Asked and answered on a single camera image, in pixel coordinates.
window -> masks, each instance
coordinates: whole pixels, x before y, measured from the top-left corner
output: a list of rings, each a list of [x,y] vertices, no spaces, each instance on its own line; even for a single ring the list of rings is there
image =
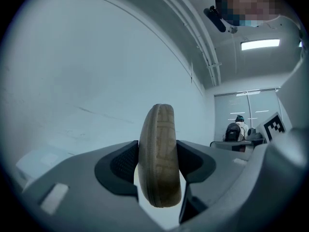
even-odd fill
[[[275,112],[280,112],[279,101],[276,95],[276,91],[266,90],[260,91],[258,94],[248,95],[250,108],[251,108],[251,127],[256,128],[259,124],[264,122]]]
[[[215,141],[221,141],[229,124],[235,122],[237,115],[245,118],[250,117],[249,103],[246,95],[237,94],[222,95],[215,97]]]
[[[237,115],[242,115],[249,128],[278,112],[287,130],[291,129],[290,119],[280,104],[276,88],[243,91],[239,93],[215,95],[215,133],[214,141],[221,141],[230,123]]]

black backpack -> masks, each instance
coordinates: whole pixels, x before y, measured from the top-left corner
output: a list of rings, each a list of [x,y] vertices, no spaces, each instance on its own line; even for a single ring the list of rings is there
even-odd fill
[[[241,127],[239,126],[239,124],[231,123],[228,125],[226,129],[224,141],[225,142],[238,142],[240,135],[241,135],[240,141],[242,141],[243,133],[241,131]]]

fluorescent light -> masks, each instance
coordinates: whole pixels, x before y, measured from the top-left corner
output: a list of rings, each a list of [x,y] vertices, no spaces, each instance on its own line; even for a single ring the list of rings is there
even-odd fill
[[[280,43],[279,39],[242,42],[241,49],[244,51],[261,47],[279,46],[279,43]]]
[[[256,90],[260,90],[260,88],[257,88],[257,89],[250,89],[250,90],[237,91],[236,93],[250,92],[250,91],[256,91]]]
[[[257,95],[261,93],[261,91],[256,91],[256,92],[249,92],[249,93],[243,93],[243,94],[237,94],[236,96],[243,96],[243,95]]]
[[[257,94],[259,94],[259,93],[261,93],[261,91],[257,91],[257,92],[249,92],[249,93],[248,93],[248,95],[257,95]]]

backpack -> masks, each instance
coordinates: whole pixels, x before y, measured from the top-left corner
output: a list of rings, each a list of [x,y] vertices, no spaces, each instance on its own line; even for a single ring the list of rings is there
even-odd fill
[[[245,137],[245,129],[241,127],[237,123],[231,123],[228,125],[225,136],[224,142],[238,142],[243,141]]]

gray plastic housing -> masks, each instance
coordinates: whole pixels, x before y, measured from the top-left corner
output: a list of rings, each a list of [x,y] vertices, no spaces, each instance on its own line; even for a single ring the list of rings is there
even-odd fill
[[[180,227],[171,231],[254,231],[267,225],[288,204],[308,171],[308,134],[291,130],[257,146],[250,155],[177,141],[187,185]],[[63,161],[25,190],[24,206],[56,232],[163,231],[139,206],[131,182],[137,143],[112,145]],[[190,166],[195,161],[183,154],[197,156],[199,164]],[[112,170],[112,160],[121,155],[129,157],[130,166]],[[110,176],[101,180],[95,173],[100,162],[110,168],[106,170]],[[49,215],[40,205],[56,183],[68,185],[69,191]]]

